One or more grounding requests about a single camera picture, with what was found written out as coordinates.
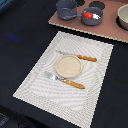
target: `pot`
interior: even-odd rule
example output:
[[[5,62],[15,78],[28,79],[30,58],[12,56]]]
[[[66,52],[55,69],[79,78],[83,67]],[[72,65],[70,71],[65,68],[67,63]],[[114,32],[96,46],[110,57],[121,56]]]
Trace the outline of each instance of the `pot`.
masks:
[[[63,20],[71,20],[74,17],[64,19],[65,16],[77,15],[77,2],[75,0],[59,0],[56,4],[57,14]]]
[[[85,18],[83,16],[84,12],[91,12],[93,15],[95,16],[98,16],[98,18],[92,18],[92,19],[88,19],[88,18]],[[100,8],[97,8],[97,7],[88,7],[88,8],[85,8],[83,11],[82,11],[82,16],[81,16],[81,21],[86,24],[86,25],[98,25],[101,23],[102,19],[103,19],[103,11],[100,9]]]

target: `round wooden plate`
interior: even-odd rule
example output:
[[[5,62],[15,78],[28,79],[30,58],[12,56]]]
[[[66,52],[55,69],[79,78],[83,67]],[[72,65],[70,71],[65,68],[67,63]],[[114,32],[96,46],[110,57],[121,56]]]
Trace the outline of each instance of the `round wooden plate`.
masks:
[[[63,78],[73,78],[78,76],[82,71],[83,65],[81,60],[73,55],[64,55],[55,63],[56,72]]]

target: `dark table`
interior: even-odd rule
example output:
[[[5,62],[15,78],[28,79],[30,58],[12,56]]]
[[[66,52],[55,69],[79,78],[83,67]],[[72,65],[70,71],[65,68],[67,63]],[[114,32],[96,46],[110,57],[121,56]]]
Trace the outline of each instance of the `dark table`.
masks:
[[[78,128],[12,96],[62,31],[114,45],[91,128],[128,128],[128,44],[49,25],[56,2],[14,0],[0,11],[0,106],[51,128]]]

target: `wooden handle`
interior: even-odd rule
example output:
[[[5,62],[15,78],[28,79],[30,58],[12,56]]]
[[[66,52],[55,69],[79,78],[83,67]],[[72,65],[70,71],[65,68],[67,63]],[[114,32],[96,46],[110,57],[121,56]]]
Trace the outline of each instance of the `wooden handle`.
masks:
[[[67,79],[63,79],[63,82],[66,84],[72,85],[76,88],[79,88],[79,89],[85,89],[85,87],[82,84],[78,84],[78,83],[75,83],[75,82],[67,80]]]
[[[87,56],[82,56],[82,55],[77,55],[77,57],[79,59],[83,59],[83,60],[89,60],[89,61],[93,61],[93,62],[96,62],[97,61],[96,58],[92,58],[92,57],[87,57]]]

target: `white placemat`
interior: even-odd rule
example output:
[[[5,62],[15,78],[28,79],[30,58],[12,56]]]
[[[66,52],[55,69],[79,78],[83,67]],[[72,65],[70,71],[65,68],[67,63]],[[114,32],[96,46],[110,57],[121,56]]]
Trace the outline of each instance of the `white placemat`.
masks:
[[[79,127],[89,128],[112,48],[111,44],[59,31],[13,96]],[[97,62],[81,60],[82,73],[70,79],[83,84],[84,90],[44,77],[45,71],[57,75],[54,64],[62,55],[56,50],[97,58]]]

